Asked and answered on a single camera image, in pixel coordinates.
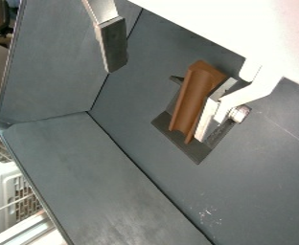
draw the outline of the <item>gray metal surface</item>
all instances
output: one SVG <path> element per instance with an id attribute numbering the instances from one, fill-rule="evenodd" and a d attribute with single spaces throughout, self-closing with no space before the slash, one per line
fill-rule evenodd
<path id="1" fill-rule="evenodd" d="M 131 32 L 140 7 L 116 1 Z M 25 0 L 14 28 L 0 121 L 18 123 L 90 108 L 107 72 L 81 1 Z"/>
<path id="2" fill-rule="evenodd" d="M 125 19 L 119 16 L 100 24 L 94 30 L 101 46 L 104 69 L 112 73 L 128 61 Z"/>
<path id="3" fill-rule="evenodd" d="M 86 113 L 4 138 L 73 244 L 210 244 Z"/>
<path id="4" fill-rule="evenodd" d="M 90 114 L 215 244 L 299 244 L 299 86 L 284 79 L 250 104 L 199 166 L 151 124 L 177 90 L 168 76 L 200 58 L 236 78 L 240 56 L 144 11 Z"/>

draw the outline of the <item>white plastic part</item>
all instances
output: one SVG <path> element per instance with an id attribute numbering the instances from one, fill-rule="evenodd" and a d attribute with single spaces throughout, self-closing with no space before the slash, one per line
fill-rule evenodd
<path id="1" fill-rule="evenodd" d="M 215 115 L 215 121 L 222 123 L 230 109 L 240 104 L 268 96 L 276 87 L 282 75 L 267 67 L 260 67 L 252 83 L 243 89 L 220 98 L 220 105 Z"/>
<path id="2" fill-rule="evenodd" d="M 299 1 L 129 1 L 299 84 Z"/>
<path id="3" fill-rule="evenodd" d="M 239 77 L 242 80 L 251 82 L 259 71 L 260 64 L 252 59 L 246 59 L 242 69 L 239 71 Z"/>

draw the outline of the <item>scratch mark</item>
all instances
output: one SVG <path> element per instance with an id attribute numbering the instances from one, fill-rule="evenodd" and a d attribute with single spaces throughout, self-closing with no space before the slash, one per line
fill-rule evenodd
<path id="1" fill-rule="evenodd" d="M 291 134 L 280 125 L 278 125 L 267 116 L 264 116 L 264 118 L 266 118 L 266 120 L 271 123 L 271 124 L 274 124 L 284 133 L 287 133 L 295 140 L 298 140 L 298 142 L 299 142 L 299 138 L 294 135 L 294 134 Z"/>

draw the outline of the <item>gray metal panel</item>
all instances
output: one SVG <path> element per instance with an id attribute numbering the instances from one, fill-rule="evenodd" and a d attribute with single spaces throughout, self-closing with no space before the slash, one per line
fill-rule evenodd
<path id="1" fill-rule="evenodd" d="M 299 244 L 299 86 L 283 80 L 250 104 L 196 166 L 151 124 L 177 90 L 168 77 L 199 58 L 234 77 L 242 57 L 147 11 L 129 57 L 90 111 L 97 123 L 215 244 Z"/>
<path id="2" fill-rule="evenodd" d="M 117 0 L 116 7 L 129 32 L 140 7 L 127 0 Z M 24 1 L 14 30 L 0 121 L 28 122 L 88 110 L 107 72 L 81 1 Z"/>
<path id="3" fill-rule="evenodd" d="M 4 138 L 73 244 L 211 244 L 86 113 Z"/>

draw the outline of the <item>metal bolt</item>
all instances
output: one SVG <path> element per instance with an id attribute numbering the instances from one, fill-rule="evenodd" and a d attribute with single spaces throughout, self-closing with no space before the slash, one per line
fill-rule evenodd
<path id="1" fill-rule="evenodd" d="M 251 108 L 246 105 L 239 105 L 234 107 L 228 112 L 228 117 L 236 122 L 240 123 L 248 116 Z"/>

